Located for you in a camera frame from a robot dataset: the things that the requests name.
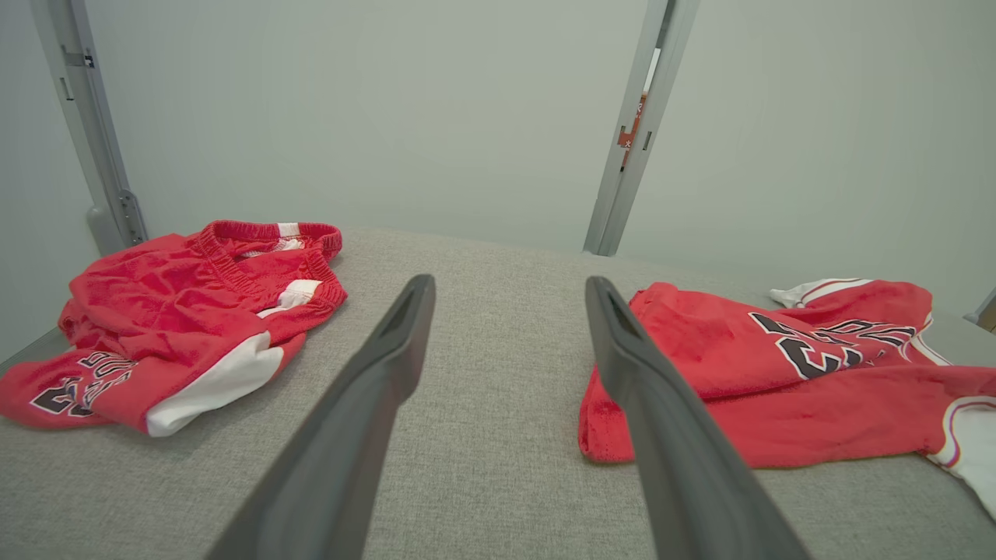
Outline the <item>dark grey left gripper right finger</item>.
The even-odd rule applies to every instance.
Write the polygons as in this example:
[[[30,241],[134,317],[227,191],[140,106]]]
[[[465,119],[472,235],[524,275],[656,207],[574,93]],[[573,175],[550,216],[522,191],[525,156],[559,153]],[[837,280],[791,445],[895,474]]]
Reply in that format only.
[[[810,552],[608,278],[584,284],[602,386],[626,414],[659,559]]]

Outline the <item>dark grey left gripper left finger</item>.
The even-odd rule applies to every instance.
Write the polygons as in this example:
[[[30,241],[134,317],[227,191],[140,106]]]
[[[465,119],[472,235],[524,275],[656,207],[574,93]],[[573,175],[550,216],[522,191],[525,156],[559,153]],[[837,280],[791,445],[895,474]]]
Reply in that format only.
[[[437,302],[412,277],[317,401],[210,559],[359,559],[396,412],[419,385]]]

